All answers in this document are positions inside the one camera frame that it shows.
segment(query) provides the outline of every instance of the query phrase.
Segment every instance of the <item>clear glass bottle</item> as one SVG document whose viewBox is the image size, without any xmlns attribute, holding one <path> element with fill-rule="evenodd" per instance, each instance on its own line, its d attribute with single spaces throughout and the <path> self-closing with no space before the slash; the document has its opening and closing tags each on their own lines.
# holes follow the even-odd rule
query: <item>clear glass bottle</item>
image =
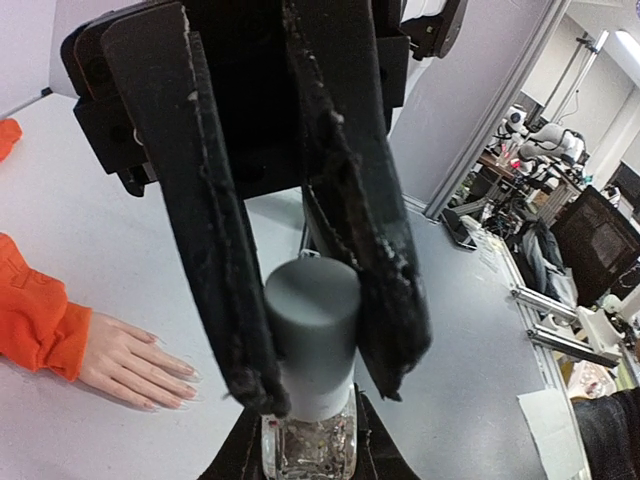
<svg viewBox="0 0 640 480">
<path fill-rule="evenodd" d="M 264 474 L 269 480 L 349 480 L 357 450 L 357 275 L 335 260 L 298 259 L 269 277 L 265 299 L 292 408 L 286 418 L 262 419 Z"/>
<path fill-rule="evenodd" d="M 356 471 L 356 393 L 328 420 L 262 418 L 262 467 L 269 480 L 349 479 Z"/>
</svg>

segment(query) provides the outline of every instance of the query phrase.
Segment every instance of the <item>computer monitor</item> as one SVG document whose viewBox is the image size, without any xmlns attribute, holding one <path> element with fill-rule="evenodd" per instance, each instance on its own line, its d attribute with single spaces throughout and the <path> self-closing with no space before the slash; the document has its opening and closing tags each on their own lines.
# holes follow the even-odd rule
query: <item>computer monitor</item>
<svg viewBox="0 0 640 480">
<path fill-rule="evenodd" d="M 573 270 L 578 303 L 593 305 L 640 256 L 640 233 L 593 187 L 551 227 Z"/>
</svg>

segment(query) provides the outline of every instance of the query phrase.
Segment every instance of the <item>human hand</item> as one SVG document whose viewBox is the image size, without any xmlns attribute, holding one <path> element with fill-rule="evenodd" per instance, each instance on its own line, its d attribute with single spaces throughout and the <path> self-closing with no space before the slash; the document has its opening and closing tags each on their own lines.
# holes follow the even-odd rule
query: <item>human hand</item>
<svg viewBox="0 0 640 480">
<path fill-rule="evenodd" d="M 191 365 L 164 353 L 157 337 L 102 313 L 93 313 L 78 379 L 136 407 L 155 403 L 178 408 L 196 390 L 176 378 L 195 374 Z"/>
</svg>

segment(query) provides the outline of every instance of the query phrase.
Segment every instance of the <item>black cloth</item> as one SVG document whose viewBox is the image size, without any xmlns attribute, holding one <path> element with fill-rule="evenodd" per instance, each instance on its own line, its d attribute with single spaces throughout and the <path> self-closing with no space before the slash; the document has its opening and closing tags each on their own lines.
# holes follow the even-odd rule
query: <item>black cloth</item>
<svg viewBox="0 0 640 480">
<path fill-rule="evenodd" d="M 525 223 L 516 235 L 510 236 L 505 240 L 505 242 L 507 244 L 507 248 L 511 252 L 511 257 L 516 262 L 518 271 L 520 272 L 520 275 L 522 276 L 522 279 L 524 280 L 527 288 L 538 291 L 536 275 L 531 268 L 531 265 L 529 265 L 529 262 L 527 261 L 527 256 L 524 254 L 524 249 L 522 246 L 522 237 L 525 233 L 527 233 L 527 231 L 529 231 L 529 228 L 531 227 L 532 224 L 530 222 Z"/>
<path fill-rule="evenodd" d="M 574 410 L 593 480 L 640 480 L 640 388 Z"/>
<path fill-rule="evenodd" d="M 575 302 L 567 293 L 573 280 L 566 277 L 558 242 L 543 220 L 538 220 L 524 234 L 522 248 L 536 279 L 534 290 L 574 307 Z"/>
</svg>

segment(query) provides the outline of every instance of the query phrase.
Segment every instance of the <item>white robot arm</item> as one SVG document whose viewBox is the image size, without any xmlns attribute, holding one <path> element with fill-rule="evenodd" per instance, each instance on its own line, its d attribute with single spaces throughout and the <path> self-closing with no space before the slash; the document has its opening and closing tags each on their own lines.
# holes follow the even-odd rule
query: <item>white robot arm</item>
<svg viewBox="0 0 640 480">
<path fill-rule="evenodd" d="M 408 0 L 404 8 L 402 21 L 440 13 L 444 4 L 445 0 Z"/>
<path fill-rule="evenodd" d="M 600 193 L 604 198 L 609 200 L 611 205 L 613 205 L 615 208 L 618 208 L 620 206 L 622 194 L 620 193 L 620 189 L 615 185 L 607 185 L 600 191 Z"/>
<path fill-rule="evenodd" d="M 615 295 L 607 295 L 602 303 L 602 308 L 609 314 L 615 314 L 628 324 L 640 312 L 640 286 L 634 288 L 627 298 L 620 300 Z"/>
<path fill-rule="evenodd" d="M 580 160 L 584 150 L 584 140 L 579 133 L 555 123 L 548 123 L 538 133 L 527 138 L 520 147 L 518 156 L 528 161 L 537 156 L 546 155 L 573 166 Z"/>
<path fill-rule="evenodd" d="M 524 126 L 527 118 L 527 112 L 519 105 L 509 107 L 507 115 L 502 119 L 498 129 L 495 131 L 487 148 L 493 150 L 500 144 L 512 139 L 514 134 L 520 134 L 522 137 L 528 135 L 529 131 Z"/>
</svg>

